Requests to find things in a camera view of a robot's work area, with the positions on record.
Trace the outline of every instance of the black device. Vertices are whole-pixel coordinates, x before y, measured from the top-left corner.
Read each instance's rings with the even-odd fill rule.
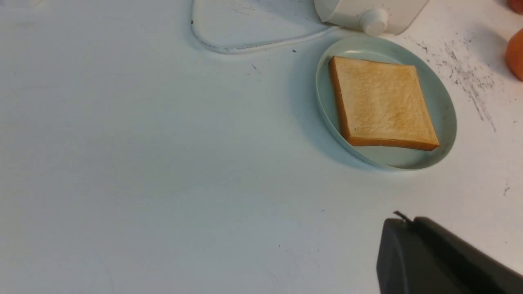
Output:
[[[395,214],[381,235],[381,294],[523,294],[522,275],[429,218]]]

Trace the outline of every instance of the white appliance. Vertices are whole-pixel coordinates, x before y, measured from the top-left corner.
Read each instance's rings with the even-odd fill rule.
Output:
[[[403,33],[428,0],[314,0],[324,22],[362,30],[371,36]]]

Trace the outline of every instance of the white table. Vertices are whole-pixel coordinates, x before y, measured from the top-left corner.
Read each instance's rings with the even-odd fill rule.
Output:
[[[501,2],[431,1],[386,37],[458,117],[448,157],[411,173],[357,161],[317,114],[318,58],[352,32],[224,56],[189,0],[1,11],[2,292],[378,293],[395,209],[523,272],[523,83],[502,57],[523,16]]]

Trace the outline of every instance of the plate rim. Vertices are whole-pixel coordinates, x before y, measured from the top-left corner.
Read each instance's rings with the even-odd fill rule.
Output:
[[[339,131],[336,130],[336,128],[334,127],[333,123],[331,122],[331,120],[327,116],[327,113],[325,112],[325,108],[323,107],[323,104],[322,104],[321,99],[320,99],[320,91],[319,91],[319,87],[318,87],[318,81],[320,79],[320,71],[321,71],[321,68],[323,66],[324,61],[327,58],[327,53],[331,50],[331,48],[333,48],[334,46],[338,45],[339,43],[346,42],[349,39],[357,39],[357,38],[359,38],[359,39],[367,39],[367,40],[368,39],[372,39],[372,40],[377,40],[378,39],[378,40],[386,43],[387,45],[400,48],[401,50],[405,50],[408,53],[410,53],[415,59],[419,59],[419,61],[424,63],[427,66],[427,68],[435,75],[435,77],[438,78],[439,82],[441,83],[441,85],[443,86],[445,92],[447,93],[448,97],[450,98],[449,100],[450,100],[451,110],[452,110],[454,119],[456,121],[456,124],[455,124],[456,125],[456,131],[454,132],[454,136],[452,138],[452,141],[447,146],[446,152],[439,159],[437,159],[437,161],[435,161],[435,162],[433,162],[433,163],[431,163],[430,165],[427,165],[427,166],[414,167],[414,168],[403,168],[403,167],[397,167],[397,166],[383,164],[383,163],[374,161],[374,160],[368,158],[367,156],[365,156],[363,153],[359,152],[356,148],[354,148],[354,146],[352,146],[349,142],[347,142],[347,140],[345,140],[345,138],[343,138],[342,135],[339,133]],[[457,115],[456,115],[456,109],[454,107],[454,102],[452,101],[452,98],[450,97],[450,94],[448,93],[447,88],[443,84],[443,81],[440,79],[440,77],[430,68],[430,66],[428,66],[428,64],[426,64],[416,54],[414,54],[413,52],[411,52],[407,48],[405,48],[405,47],[403,47],[403,46],[401,46],[401,45],[399,45],[399,44],[397,44],[395,42],[392,42],[390,40],[383,39],[383,38],[370,37],[370,36],[361,36],[361,35],[360,36],[350,36],[350,37],[343,38],[341,40],[338,40],[338,41],[334,42],[332,45],[330,45],[323,52],[322,56],[320,57],[320,60],[318,62],[317,68],[316,68],[316,83],[315,83],[315,86],[316,86],[316,104],[317,104],[318,109],[320,111],[320,116],[322,117],[322,120],[323,120],[325,126],[327,127],[327,129],[329,130],[329,132],[331,133],[331,135],[350,154],[352,154],[357,159],[359,159],[359,160],[361,160],[361,161],[363,161],[363,162],[365,162],[365,163],[367,163],[367,164],[369,164],[371,166],[379,167],[379,168],[382,168],[382,169],[385,169],[385,170],[390,170],[390,171],[419,171],[419,170],[422,170],[422,169],[433,167],[436,164],[438,164],[441,161],[443,161],[443,159],[445,159],[450,154],[450,152],[452,151],[452,149],[454,147],[454,143],[456,142],[456,137],[457,137],[457,132],[458,132],[458,118],[457,118]]]

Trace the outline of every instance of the white knob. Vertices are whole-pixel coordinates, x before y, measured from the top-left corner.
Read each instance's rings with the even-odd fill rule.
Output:
[[[371,9],[360,18],[363,31],[371,36],[378,36],[387,29],[387,12],[383,9]]]

